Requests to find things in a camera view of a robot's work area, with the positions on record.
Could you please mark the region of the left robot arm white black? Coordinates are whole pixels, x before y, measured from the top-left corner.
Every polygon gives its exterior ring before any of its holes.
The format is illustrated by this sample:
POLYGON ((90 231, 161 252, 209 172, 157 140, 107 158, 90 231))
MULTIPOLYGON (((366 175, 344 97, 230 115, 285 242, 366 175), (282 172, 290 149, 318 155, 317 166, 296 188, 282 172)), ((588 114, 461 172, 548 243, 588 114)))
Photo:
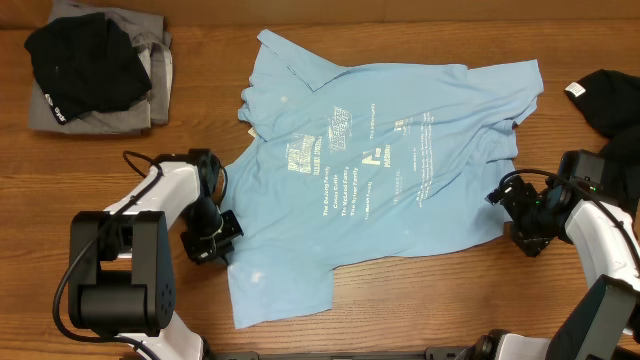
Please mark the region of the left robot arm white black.
POLYGON ((211 359, 208 341, 175 310, 169 231, 177 220, 189 260, 227 264, 243 230, 214 200, 226 169, 208 149, 161 154, 142 182, 102 211, 81 211, 70 226, 69 265, 52 316, 67 338, 121 343, 145 359, 211 359))

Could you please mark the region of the folded grey garment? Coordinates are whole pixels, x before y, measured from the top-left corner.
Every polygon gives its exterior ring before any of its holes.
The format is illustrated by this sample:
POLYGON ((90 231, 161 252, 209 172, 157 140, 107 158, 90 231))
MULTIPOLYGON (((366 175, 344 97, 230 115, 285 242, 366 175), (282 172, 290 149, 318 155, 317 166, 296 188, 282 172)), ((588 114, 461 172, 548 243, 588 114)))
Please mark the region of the folded grey garment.
POLYGON ((124 30, 149 75, 152 88, 142 101, 121 112, 91 112, 63 125, 55 120, 40 87, 32 86, 29 128, 36 131, 71 135, 140 134, 169 121, 173 83, 172 36, 164 30, 164 17, 114 7, 96 7, 77 1, 53 3, 49 19, 103 13, 124 30))

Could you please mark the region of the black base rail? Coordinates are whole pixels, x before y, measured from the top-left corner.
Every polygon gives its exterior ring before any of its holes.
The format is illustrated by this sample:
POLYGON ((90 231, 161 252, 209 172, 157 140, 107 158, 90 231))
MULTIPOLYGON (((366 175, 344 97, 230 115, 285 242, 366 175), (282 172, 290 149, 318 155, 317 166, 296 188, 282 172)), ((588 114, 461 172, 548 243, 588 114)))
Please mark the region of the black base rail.
POLYGON ((469 359, 471 347, 429 347, 422 351, 337 352, 259 354, 257 352, 213 353, 210 360, 456 360, 469 359))

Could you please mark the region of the folded black garment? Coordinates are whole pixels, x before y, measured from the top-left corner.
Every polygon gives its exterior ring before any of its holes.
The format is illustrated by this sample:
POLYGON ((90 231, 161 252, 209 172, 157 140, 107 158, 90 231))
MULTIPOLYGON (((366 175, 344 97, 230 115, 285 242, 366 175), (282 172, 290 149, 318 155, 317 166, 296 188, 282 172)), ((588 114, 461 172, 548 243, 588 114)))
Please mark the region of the folded black garment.
POLYGON ((55 121, 126 111, 152 89, 128 34, 97 12, 57 18, 24 44, 55 121))

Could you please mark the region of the unfolded black garment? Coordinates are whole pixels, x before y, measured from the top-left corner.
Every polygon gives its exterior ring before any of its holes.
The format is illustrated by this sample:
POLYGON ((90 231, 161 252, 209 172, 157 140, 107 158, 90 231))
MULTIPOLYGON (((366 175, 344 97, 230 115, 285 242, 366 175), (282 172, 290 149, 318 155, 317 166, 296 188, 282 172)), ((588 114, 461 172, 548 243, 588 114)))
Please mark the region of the unfolded black garment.
POLYGON ((564 93, 589 126, 608 142, 599 155, 621 166, 612 181, 620 202, 639 202, 639 78, 600 69, 570 83, 564 93))

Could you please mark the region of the light blue t-shirt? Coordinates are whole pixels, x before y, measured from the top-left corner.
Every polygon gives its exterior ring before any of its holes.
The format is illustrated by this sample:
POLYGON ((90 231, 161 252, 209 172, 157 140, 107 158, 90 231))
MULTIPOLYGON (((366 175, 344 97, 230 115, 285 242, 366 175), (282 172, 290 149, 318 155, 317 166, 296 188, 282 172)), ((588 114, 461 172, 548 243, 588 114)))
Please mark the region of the light blue t-shirt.
POLYGON ((338 267, 502 234, 486 196, 543 92, 536 60, 341 66, 271 31, 258 40, 238 111, 252 142, 222 203, 243 230, 227 272, 237 328, 329 310, 338 267))

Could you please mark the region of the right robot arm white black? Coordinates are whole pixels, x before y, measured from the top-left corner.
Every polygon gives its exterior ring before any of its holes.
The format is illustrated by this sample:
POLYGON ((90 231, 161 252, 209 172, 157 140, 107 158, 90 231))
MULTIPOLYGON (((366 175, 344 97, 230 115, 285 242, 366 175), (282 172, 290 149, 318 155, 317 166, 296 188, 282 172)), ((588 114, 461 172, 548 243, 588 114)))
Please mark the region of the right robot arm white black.
POLYGON ((489 194, 514 221, 522 244, 557 237, 572 244, 588 291, 550 339, 494 329, 458 353, 469 359, 636 359, 619 344, 639 337, 639 245, 632 218, 601 200, 595 187, 549 175, 540 194, 523 192, 521 171, 505 175, 489 194))

